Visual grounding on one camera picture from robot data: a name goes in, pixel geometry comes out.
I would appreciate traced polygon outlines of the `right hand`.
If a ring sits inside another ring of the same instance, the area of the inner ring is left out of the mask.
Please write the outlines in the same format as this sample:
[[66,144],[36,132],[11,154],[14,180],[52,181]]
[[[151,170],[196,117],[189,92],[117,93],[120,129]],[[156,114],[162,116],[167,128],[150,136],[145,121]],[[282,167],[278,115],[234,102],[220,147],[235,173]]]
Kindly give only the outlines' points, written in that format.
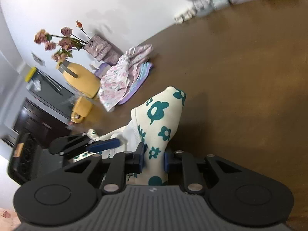
[[0,231],[12,231],[20,225],[15,211],[0,208]]

